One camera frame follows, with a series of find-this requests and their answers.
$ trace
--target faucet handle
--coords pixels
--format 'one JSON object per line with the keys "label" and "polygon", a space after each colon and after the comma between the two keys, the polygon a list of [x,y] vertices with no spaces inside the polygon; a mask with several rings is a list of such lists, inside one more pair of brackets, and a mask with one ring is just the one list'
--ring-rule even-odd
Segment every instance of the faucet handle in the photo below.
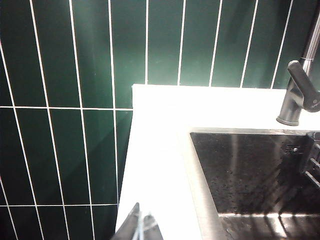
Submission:
{"label": "faucet handle", "polygon": [[289,62],[288,71],[303,95],[302,107],[311,113],[320,111],[320,92],[315,89],[300,62]]}

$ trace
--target backsplash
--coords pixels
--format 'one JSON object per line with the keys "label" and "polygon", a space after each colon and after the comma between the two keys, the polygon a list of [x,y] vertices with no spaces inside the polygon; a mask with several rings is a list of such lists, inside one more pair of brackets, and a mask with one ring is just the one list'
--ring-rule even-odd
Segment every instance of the backsplash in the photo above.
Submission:
{"label": "backsplash", "polygon": [[285,89],[316,4],[2,1],[0,239],[109,239],[132,85]]}

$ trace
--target kitchen faucet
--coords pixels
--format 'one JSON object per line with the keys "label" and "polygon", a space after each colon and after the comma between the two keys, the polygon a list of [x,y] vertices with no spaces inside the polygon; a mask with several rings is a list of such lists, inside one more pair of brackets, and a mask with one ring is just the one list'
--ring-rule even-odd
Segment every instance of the kitchen faucet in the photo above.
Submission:
{"label": "kitchen faucet", "polygon": [[320,111],[320,92],[309,79],[311,65],[315,59],[320,41],[320,3],[318,3],[309,37],[300,61],[289,62],[290,80],[276,120],[279,123],[298,126],[302,109],[315,113]]}

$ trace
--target faucet base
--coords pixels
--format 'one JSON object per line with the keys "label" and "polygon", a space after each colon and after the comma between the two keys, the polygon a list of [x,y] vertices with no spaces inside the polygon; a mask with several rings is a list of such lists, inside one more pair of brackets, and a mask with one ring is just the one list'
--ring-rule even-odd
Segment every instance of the faucet base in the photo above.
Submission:
{"label": "faucet base", "polygon": [[288,125],[288,126],[298,126],[299,125],[299,122],[298,121],[286,121],[286,120],[283,120],[280,116],[278,116],[276,118],[276,120],[281,123],[281,124],[285,124],[285,125]]}

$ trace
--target sink basin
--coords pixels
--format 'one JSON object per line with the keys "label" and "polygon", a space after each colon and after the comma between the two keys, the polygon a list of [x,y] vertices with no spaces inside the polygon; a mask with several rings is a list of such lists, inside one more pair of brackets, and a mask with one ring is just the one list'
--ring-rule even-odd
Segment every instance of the sink basin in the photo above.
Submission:
{"label": "sink basin", "polygon": [[298,172],[306,132],[190,135],[226,239],[320,239],[320,190]]}

